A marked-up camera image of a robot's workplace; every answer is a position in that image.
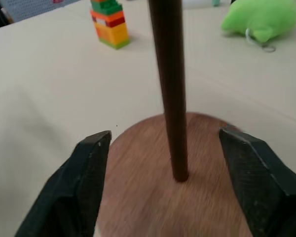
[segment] round wooden base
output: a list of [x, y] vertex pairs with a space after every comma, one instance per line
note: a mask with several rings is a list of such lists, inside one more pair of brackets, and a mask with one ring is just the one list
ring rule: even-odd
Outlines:
[[111, 145], [97, 224], [101, 237], [250, 237], [218, 137], [220, 120], [187, 114], [189, 179], [172, 176], [165, 120]]

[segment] green plush toy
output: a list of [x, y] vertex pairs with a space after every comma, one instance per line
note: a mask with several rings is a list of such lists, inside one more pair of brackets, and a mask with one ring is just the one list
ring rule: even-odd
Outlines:
[[222, 23], [227, 32], [264, 43], [296, 26], [296, 0], [237, 0]]

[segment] beige table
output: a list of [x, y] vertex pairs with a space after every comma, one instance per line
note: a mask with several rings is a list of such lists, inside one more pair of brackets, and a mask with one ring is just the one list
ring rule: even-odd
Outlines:
[[[147, 3], [121, 1], [132, 43], [97, 40], [87, 1], [0, 29], [0, 236], [83, 137], [162, 113]], [[296, 31], [268, 54], [222, 36], [226, 7], [186, 10], [187, 110], [264, 139], [296, 172]]]

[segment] lego tower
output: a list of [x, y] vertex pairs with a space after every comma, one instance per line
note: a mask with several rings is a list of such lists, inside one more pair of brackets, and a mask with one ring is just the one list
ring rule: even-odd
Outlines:
[[129, 43], [123, 7], [116, 0], [91, 0], [91, 15], [99, 40], [115, 49]]

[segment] wooden dowel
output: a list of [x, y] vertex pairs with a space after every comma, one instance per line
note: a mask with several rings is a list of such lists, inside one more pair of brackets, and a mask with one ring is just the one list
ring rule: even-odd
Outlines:
[[173, 176], [188, 179], [181, 0], [149, 0]]

